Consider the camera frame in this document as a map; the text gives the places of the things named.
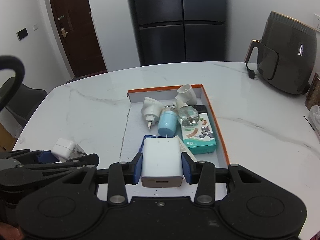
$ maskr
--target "wall socket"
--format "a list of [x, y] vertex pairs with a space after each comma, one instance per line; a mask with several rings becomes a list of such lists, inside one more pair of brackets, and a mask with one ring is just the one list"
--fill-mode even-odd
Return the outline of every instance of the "wall socket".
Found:
[[320, 16], [314, 14], [313, 15], [313, 27], [320, 32]]

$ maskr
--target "human hand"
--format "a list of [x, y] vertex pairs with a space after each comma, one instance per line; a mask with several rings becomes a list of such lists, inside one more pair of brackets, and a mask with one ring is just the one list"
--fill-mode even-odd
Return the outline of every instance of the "human hand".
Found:
[[0, 235], [5, 240], [22, 240], [24, 238], [20, 228], [15, 228], [3, 222], [0, 222]]

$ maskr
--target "black refrigerator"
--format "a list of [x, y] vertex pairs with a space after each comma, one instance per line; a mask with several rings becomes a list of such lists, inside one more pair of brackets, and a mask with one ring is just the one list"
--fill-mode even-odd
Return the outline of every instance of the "black refrigerator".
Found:
[[128, 0], [142, 65], [224, 61], [226, 0]]

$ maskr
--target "white table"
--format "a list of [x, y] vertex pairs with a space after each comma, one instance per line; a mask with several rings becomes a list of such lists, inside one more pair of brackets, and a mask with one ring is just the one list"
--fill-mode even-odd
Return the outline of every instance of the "white table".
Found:
[[320, 230], [320, 144], [310, 125], [305, 96], [249, 79], [244, 63], [190, 62], [120, 70], [52, 90], [21, 133], [14, 150], [49, 150], [58, 138], [100, 157], [98, 168], [120, 160], [130, 107], [127, 90], [203, 84], [217, 115], [231, 163], [299, 196], [308, 216], [300, 233]]

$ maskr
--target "chair backrest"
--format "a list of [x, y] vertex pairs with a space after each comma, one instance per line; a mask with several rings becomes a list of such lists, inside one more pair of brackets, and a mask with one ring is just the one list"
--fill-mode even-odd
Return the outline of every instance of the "chair backrest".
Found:
[[[0, 98], [6, 94], [12, 86], [13, 81], [14, 77], [11, 77], [0, 87]], [[25, 127], [30, 117], [47, 95], [45, 90], [33, 89], [21, 84], [17, 93], [7, 104], [6, 109], [8, 109], [22, 127]]]

